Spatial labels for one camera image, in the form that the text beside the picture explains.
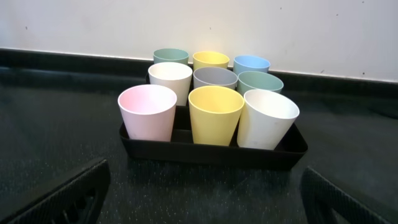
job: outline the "wall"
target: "wall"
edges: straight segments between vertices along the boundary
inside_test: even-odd
[[[164,47],[271,70],[398,82],[397,0],[2,0],[0,47],[152,58]]]

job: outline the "black countertop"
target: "black countertop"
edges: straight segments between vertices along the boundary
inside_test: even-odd
[[[101,156],[111,185],[98,223],[306,223],[306,166],[398,210],[398,120],[368,110],[398,100],[284,91],[308,152],[282,172],[129,159],[118,94],[0,82],[0,200]]]

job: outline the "cup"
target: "cup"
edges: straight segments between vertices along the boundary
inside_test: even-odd
[[[287,97],[269,90],[249,90],[238,129],[239,147],[274,150],[300,114]]]
[[[237,75],[246,71],[268,72],[270,66],[268,60],[253,55],[240,55],[234,58],[234,73]]]
[[[284,83],[277,77],[264,72],[242,72],[238,75],[238,92],[243,96],[245,92],[254,89],[270,90],[280,93]]]
[[[170,141],[176,94],[160,85],[139,85],[119,95],[118,103],[130,139]]]
[[[222,86],[203,86],[188,97],[193,142],[229,146],[236,129],[243,97]]]
[[[235,90],[238,77],[225,68],[206,67],[193,72],[193,88],[207,85],[223,86]]]
[[[177,105],[187,105],[192,69],[188,65],[176,62],[162,62],[149,67],[150,84],[162,85],[177,94]]]
[[[203,67],[227,68],[229,57],[218,52],[204,51],[193,54],[193,70]]]
[[[189,54],[180,49],[159,49],[154,52],[154,63],[177,62],[188,65]]]

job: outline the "tray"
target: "tray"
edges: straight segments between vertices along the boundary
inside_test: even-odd
[[[238,147],[237,133],[236,128],[229,146],[194,144],[187,106],[177,106],[175,110],[170,142],[129,139],[124,123],[119,130],[129,157],[138,159],[290,170],[308,149],[295,124],[273,151]]]

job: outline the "teal cup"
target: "teal cup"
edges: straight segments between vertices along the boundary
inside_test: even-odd
[[[238,92],[243,96],[249,90],[261,89],[280,93],[284,83],[277,77],[265,73],[248,71],[238,75]]]
[[[188,65],[189,54],[179,49],[159,49],[154,52],[154,63],[177,62]]]
[[[264,58],[253,55],[240,55],[234,58],[234,73],[239,75],[246,71],[268,72],[271,63]]]

